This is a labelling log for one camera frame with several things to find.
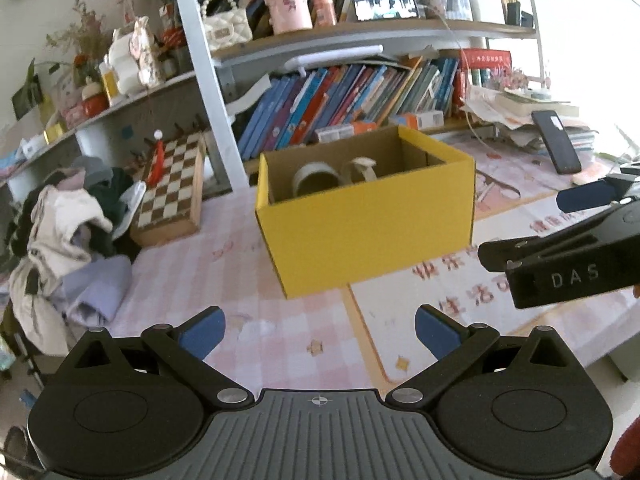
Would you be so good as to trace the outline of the red book box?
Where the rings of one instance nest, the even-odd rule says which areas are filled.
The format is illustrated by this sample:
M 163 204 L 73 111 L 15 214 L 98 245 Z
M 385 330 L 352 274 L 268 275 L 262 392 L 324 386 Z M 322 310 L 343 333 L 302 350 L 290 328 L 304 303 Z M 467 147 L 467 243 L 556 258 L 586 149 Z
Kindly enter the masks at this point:
M 512 68 L 508 50 L 465 48 L 459 51 L 456 82 L 477 86 L 498 87 L 498 79 Z

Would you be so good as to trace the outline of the blue white medicine box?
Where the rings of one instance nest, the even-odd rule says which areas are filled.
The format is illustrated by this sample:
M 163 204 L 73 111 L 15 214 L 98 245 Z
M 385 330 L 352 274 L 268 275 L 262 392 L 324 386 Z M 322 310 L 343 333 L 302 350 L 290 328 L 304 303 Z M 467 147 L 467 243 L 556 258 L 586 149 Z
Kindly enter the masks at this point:
M 394 126 L 427 131 L 442 128 L 445 125 L 445 117 L 440 110 L 427 110 L 426 112 L 390 116 L 387 122 Z

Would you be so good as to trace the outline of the white tape roll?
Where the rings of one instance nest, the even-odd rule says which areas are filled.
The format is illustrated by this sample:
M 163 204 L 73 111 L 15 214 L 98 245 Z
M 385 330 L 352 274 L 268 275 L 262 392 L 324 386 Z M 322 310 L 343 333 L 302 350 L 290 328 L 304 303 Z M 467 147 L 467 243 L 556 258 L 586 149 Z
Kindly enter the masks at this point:
M 340 174 L 326 162 L 308 162 L 292 179 L 294 197 L 322 193 L 343 185 Z

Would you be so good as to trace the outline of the beige wrist watch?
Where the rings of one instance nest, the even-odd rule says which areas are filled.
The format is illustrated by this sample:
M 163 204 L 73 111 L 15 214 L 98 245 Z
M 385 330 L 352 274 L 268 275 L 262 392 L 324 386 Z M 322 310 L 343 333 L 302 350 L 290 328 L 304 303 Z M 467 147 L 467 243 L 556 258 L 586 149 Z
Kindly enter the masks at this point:
M 375 173 L 376 161 L 370 157 L 355 157 L 345 162 L 341 169 L 341 177 L 345 184 L 375 181 L 378 176 Z

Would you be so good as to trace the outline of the cartoon desk mat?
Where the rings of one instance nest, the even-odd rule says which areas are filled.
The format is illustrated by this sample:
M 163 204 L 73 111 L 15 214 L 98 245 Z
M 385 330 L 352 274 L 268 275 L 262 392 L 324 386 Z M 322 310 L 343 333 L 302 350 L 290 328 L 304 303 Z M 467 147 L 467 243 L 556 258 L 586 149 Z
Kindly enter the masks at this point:
M 638 334 L 639 303 L 628 289 L 518 310 L 504 275 L 486 271 L 477 258 L 477 246 L 488 240 L 548 235 L 588 218 L 588 212 L 566 214 L 556 206 L 555 192 L 567 182 L 539 168 L 485 162 L 476 172 L 471 246 L 350 285 L 345 295 L 349 315 L 375 387 L 388 390 L 434 362 L 414 334 L 421 304 L 463 325 L 483 322 L 504 334 L 523 335 L 537 324 L 551 325 L 585 365 Z

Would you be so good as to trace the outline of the white shelf post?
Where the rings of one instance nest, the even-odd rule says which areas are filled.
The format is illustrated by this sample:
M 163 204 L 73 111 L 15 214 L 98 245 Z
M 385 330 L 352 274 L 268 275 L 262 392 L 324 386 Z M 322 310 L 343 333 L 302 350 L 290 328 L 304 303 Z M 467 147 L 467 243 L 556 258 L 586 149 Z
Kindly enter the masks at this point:
M 180 18 L 191 60 L 212 132 L 205 142 L 214 175 L 223 190 L 231 192 L 248 187 L 240 153 L 229 122 L 215 66 L 208 50 L 198 0 L 177 0 Z

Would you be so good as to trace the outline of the white quilted handbag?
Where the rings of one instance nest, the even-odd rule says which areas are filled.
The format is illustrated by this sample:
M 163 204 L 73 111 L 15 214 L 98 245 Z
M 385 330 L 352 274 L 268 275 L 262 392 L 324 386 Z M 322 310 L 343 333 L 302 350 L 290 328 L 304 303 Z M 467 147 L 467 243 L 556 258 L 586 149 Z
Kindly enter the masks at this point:
M 201 4 L 201 18 L 209 52 L 252 41 L 253 32 L 246 10 L 240 8 L 235 0 L 222 0 L 228 3 L 230 10 L 208 15 L 208 6 L 213 1 L 215 0 L 203 0 Z

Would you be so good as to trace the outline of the orange white medicine box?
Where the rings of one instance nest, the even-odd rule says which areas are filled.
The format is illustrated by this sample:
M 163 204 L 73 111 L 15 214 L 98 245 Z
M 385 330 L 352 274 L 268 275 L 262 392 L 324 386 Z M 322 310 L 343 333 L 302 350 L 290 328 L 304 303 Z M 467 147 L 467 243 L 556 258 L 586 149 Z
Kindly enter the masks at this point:
M 329 143 L 358 136 L 376 128 L 378 125 L 375 122 L 350 122 L 344 125 L 327 126 L 314 132 L 314 140 L 317 143 Z

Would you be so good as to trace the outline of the phone on upper shelf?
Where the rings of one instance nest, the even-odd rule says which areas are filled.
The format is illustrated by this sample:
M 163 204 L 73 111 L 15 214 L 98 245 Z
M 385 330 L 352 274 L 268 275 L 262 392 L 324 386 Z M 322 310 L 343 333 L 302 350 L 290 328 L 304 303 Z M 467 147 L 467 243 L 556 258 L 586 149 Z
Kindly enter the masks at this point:
M 354 10 L 358 22 L 419 16 L 416 0 L 354 0 Z

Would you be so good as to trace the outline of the row of books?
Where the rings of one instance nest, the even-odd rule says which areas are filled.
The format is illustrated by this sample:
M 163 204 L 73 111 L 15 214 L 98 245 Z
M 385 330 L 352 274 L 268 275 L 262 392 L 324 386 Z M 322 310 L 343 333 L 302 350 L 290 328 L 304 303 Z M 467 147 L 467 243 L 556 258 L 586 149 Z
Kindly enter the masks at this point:
M 457 58 L 369 61 L 269 78 L 242 122 L 244 162 L 265 152 L 317 143 L 314 132 L 350 122 L 390 126 L 390 116 L 440 110 L 450 114 Z

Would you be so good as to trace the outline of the wooden chess board box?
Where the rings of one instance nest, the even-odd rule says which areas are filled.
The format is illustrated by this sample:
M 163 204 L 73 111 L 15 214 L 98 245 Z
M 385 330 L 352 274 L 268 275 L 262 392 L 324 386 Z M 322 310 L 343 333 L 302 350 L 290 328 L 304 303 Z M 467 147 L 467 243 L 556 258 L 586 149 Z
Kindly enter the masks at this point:
M 165 244 L 200 229 L 206 155 L 203 133 L 164 140 L 164 147 L 162 180 L 155 188 L 146 186 L 130 226 L 131 238 L 141 247 Z M 145 184 L 152 157 L 143 173 Z

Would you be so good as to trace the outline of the pile of clothes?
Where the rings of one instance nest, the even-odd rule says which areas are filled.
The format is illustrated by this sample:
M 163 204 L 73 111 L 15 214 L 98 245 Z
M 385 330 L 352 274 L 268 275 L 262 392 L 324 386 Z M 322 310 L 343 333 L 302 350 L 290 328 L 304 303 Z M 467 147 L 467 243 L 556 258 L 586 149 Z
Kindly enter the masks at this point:
M 83 330 L 114 320 L 140 250 L 129 228 L 147 189 L 125 170 L 80 156 L 18 207 L 6 239 L 17 260 L 11 310 L 41 353 L 65 356 Z

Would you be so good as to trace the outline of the yellow cardboard box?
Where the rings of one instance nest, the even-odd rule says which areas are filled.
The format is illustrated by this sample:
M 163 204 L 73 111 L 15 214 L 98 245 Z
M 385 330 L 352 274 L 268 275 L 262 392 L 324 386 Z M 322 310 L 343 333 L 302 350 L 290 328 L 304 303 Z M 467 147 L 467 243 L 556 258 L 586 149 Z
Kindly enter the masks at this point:
M 355 157 L 376 161 L 378 178 L 294 197 L 308 162 L 340 175 Z M 404 126 L 262 154 L 256 217 L 284 296 L 293 299 L 408 268 L 469 246 L 474 158 Z

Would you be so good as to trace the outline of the pile of papers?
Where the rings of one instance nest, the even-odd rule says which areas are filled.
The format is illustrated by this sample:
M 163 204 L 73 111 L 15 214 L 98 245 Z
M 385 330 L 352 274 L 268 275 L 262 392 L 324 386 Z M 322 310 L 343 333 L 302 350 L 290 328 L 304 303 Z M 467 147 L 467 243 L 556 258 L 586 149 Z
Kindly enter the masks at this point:
M 570 131 L 590 131 L 590 117 L 568 101 L 533 99 L 525 91 L 494 90 L 471 86 L 462 99 L 462 112 L 482 122 L 503 126 L 509 132 L 534 126 L 535 112 L 555 112 L 563 126 Z

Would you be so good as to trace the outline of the black smartphone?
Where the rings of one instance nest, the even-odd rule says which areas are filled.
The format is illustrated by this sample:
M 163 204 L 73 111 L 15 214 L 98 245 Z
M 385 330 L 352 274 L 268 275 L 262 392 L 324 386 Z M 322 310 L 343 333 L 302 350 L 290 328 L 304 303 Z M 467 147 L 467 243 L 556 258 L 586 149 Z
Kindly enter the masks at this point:
M 559 116 L 553 110 L 535 110 L 532 113 L 532 119 L 540 131 L 556 172 L 558 174 L 581 172 L 582 162 Z

